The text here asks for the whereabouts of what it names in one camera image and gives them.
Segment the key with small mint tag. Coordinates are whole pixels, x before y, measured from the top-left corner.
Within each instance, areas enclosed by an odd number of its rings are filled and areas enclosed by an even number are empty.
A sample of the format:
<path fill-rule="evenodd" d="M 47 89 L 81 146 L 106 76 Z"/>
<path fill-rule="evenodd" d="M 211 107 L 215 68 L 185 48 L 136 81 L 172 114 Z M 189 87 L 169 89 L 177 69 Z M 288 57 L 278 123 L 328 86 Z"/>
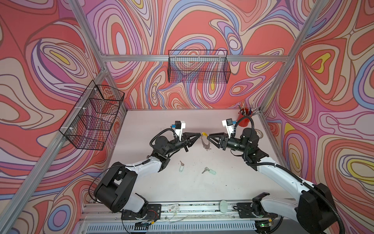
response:
<path fill-rule="evenodd" d="M 212 174 L 212 175 L 216 175 L 216 171 L 214 171 L 214 170 L 212 170 L 212 169 L 210 169 L 210 168 L 208 168 L 208 167 L 205 167 L 205 168 L 204 168 L 202 174 L 204 174 L 204 173 L 210 173 L 210 174 Z"/>

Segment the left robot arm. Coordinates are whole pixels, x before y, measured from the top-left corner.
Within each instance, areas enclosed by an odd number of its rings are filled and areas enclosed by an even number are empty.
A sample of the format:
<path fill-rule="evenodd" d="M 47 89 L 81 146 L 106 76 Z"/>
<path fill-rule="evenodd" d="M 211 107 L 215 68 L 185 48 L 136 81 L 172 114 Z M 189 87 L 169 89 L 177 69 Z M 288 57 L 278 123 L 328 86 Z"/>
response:
<path fill-rule="evenodd" d="M 148 201 L 132 192 L 136 181 L 164 170 L 171 156 L 182 149 L 188 152 L 200 137 L 200 133 L 190 132 L 179 137 L 170 128 L 161 131 L 150 141 L 153 151 L 146 160 L 135 165 L 114 163 L 96 186 L 93 197 L 113 213 L 125 210 L 144 216 Z"/>

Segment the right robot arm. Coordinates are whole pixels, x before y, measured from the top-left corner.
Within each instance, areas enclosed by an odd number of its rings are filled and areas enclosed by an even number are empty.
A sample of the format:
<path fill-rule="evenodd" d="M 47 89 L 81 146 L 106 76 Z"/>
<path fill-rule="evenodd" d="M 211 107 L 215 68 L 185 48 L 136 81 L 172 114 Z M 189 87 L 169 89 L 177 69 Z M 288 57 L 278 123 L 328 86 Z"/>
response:
<path fill-rule="evenodd" d="M 334 223 L 345 233 L 330 189 L 323 183 L 307 181 L 278 164 L 262 151 L 256 131 L 245 128 L 239 138 L 226 133 L 210 134 L 207 139 L 217 148 L 241 152 L 246 165 L 267 176 L 286 190 L 294 201 L 272 199 L 267 193 L 253 198 L 254 215 L 274 213 L 298 222 L 310 234 L 323 234 Z"/>

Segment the key with long mint tag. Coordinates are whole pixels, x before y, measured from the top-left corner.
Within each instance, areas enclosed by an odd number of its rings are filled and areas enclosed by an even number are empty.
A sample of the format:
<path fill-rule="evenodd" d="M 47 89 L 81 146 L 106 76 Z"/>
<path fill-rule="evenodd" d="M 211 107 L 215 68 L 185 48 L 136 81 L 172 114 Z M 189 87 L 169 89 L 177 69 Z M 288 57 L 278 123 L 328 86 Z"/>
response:
<path fill-rule="evenodd" d="M 184 167 L 185 167 L 185 164 L 182 161 L 180 161 L 180 167 L 179 167 L 179 172 L 180 173 L 183 172 Z"/>

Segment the red pen cup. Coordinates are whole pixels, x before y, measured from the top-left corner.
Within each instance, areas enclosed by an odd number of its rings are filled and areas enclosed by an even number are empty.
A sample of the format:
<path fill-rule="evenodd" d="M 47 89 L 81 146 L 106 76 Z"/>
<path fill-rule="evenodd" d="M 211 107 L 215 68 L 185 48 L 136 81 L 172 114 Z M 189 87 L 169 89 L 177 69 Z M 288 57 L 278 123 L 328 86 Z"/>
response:
<path fill-rule="evenodd" d="M 239 116 L 237 118 L 237 123 L 239 123 L 238 125 L 240 127 L 247 127 L 248 124 L 250 123 L 250 120 L 248 118 L 244 118 L 244 117 L 251 116 L 252 111 L 248 108 L 244 108 L 244 109 L 241 109 L 238 114 L 239 114 Z"/>

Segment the tape roll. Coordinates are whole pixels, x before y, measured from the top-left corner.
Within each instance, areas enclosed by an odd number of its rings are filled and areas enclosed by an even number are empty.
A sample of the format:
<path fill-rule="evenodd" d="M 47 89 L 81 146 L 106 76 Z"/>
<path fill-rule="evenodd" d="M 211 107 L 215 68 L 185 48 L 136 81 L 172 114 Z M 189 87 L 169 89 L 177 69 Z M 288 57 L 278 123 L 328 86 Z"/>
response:
<path fill-rule="evenodd" d="M 254 130 L 253 138 L 262 139 L 263 137 L 264 137 L 264 134 L 261 130 L 259 130 L 259 129 Z"/>

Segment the pens in cup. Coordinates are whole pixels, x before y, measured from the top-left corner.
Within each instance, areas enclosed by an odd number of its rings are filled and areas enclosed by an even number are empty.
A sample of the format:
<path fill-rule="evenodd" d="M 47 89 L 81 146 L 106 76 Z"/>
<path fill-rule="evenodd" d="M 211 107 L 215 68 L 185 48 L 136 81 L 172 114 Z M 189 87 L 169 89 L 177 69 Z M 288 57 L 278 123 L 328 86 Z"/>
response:
<path fill-rule="evenodd" d="M 242 103 L 241 105 L 239 104 L 238 107 L 239 107 L 239 114 L 242 115 L 243 117 L 254 116 L 260 111 L 259 107 L 246 105 L 246 103 Z"/>

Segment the white oval button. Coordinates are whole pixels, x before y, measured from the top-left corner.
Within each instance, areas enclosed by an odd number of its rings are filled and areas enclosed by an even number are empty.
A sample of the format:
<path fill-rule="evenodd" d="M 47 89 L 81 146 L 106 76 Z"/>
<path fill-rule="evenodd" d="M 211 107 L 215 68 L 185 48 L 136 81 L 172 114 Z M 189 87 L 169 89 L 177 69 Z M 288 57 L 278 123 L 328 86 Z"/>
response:
<path fill-rule="evenodd" d="M 219 203 L 219 211 L 223 214 L 228 212 L 228 202 L 226 200 L 221 200 Z"/>

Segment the white label tag on rail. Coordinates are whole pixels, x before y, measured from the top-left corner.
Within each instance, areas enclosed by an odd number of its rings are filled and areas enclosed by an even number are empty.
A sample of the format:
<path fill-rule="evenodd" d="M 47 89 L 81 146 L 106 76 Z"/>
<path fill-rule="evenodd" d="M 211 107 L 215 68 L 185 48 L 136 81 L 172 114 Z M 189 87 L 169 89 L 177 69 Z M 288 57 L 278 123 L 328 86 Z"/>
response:
<path fill-rule="evenodd" d="M 178 203 L 168 205 L 168 212 L 169 213 L 174 213 L 174 212 L 177 212 L 177 211 L 179 211 L 179 204 Z"/>

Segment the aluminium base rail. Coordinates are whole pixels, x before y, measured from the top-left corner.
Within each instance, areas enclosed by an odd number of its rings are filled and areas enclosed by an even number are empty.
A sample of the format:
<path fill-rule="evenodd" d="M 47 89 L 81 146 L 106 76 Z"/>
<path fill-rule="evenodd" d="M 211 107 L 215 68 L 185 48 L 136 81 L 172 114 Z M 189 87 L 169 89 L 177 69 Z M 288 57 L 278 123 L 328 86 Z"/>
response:
<path fill-rule="evenodd" d="M 247 212 L 250 200 L 227 200 L 228 212 L 219 211 L 219 201 L 151 202 L 145 218 L 130 212 L 112 213 L 102 205 L 84 208 L 75 234 L 286 234 L 302 233 L 300 226 L 277 214 L 261 217 Z M 179 211 L 168 212 L 168 205 L 179 204 Z"/>

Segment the aluminium frame post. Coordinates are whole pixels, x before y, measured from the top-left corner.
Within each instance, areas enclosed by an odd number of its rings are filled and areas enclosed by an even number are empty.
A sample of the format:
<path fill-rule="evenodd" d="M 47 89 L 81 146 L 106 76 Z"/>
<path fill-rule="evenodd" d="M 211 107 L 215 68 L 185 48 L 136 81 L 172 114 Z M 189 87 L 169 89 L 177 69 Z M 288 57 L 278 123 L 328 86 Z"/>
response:
<path fill-rule="evenodd" d="M 106 62 L 103 60 L 103 54 L 101 53 L 100 48 L 96 43 L 95 37 L 91 31 L 88 20 L 79 1 L 70 0 L 69 5 L 77 22 L 80 25 L 83 36 L 93 53 L 95 63 L 100 69 L 98 75 L 94 79 L 95 84 L 104 84 L 104 82 L 106 82 L 109 86 L 118 88 L 113 76 L 108 69 Z"/>

